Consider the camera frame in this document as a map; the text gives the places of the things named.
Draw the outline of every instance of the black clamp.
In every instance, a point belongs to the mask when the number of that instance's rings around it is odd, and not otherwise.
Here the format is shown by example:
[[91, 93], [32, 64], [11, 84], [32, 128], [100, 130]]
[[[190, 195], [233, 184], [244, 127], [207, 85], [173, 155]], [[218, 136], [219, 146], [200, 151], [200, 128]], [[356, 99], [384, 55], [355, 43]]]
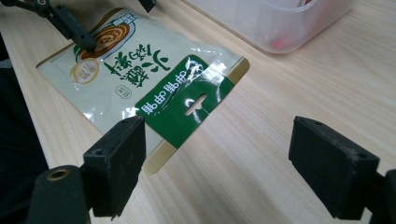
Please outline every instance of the black clamp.
[[[6, 7], [21, 7], [47, 18], [66, 39], [72, 39], [82, 49], [93, 51], [96, 47], [94, 38], [65, 6], [52, 7], [50, 0], [33, 0], [33, 4], [21, 0], [0, 0], [0, 2]], [[156, 4], [156, 0], [139, 0], [139, 2], [147, 12]]]
[[91, 208], [96, 217], [120, 216], [145, 159], [143, 117], [120, 121], [84, 153], [80, 168], [60, 166], [36, 179], [26, 223], [91, 223]]
[[289, 159], [333, 217], [396, 223], [396, 170], [376, 172], [379, 158], [325, 124], [294, 120]]

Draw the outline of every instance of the white plastic container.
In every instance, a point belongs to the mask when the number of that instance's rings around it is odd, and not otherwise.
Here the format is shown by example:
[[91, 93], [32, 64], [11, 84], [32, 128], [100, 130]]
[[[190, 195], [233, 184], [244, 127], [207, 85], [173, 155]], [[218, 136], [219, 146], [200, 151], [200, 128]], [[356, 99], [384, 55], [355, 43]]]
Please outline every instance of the white plastic container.
[[357, 0], [185, 0], [272, 53], [287, 53], [352, 9]]

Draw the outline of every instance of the wooden table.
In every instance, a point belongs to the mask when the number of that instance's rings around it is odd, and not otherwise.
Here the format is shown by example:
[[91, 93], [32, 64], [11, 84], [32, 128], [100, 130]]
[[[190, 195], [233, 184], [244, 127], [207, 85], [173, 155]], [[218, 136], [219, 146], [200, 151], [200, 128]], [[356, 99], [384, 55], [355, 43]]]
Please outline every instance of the wooden table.
[[[91, 29], [114, 7], [138, 1], [66, 4]], [[251, 68], [156, 175], [141, 175], [115, 223], [368, 223], [332, 219], [288, 160], [295, 116], [320, 120], [396, 167], [396, 2], [361, 0], [301, 48], [272, 55], [177, 0], [149, 16], [188, 38], [222, 45]], [[101, 134], [35, 69], [70, 41], [46, 20], [0, 7], [0, 31], [50, 167], [83, 163]], [[110, 218], [92, 219], [109, 223]]]

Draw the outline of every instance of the snack package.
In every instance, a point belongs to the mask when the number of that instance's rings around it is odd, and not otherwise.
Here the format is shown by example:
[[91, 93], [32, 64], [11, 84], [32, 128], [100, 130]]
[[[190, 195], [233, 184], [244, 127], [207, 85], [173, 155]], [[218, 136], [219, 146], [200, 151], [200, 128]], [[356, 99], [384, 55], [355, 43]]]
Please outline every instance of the snack package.
[[[166, 163], [249, 68], [244, 57], [192, 42], [126, 8], [107, 13], [92, 35], [93, 52], [72, 45], [37, 69], [101, 133], [122, 119], [144, 116], [148, 175]], [[198, 99], [202, 108], [188, 113]]]

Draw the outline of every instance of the brown swirl graphic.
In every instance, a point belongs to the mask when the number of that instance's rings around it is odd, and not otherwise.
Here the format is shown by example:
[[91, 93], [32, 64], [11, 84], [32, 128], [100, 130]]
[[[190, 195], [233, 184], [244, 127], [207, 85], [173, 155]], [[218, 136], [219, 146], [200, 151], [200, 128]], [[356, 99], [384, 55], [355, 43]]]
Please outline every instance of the brown swirl graphic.
[[98, 58], [106, 54], [108, 51], [116, 47], [122, 39], [129, 34], [129, 30], [129, 25], [124, 23], [119, 26], [110, 26], [103, 29], [93, 37], [97, 43], [95, 50], [92, 52], [83, 50], [79, 56], [84, 60], [87, 58]]

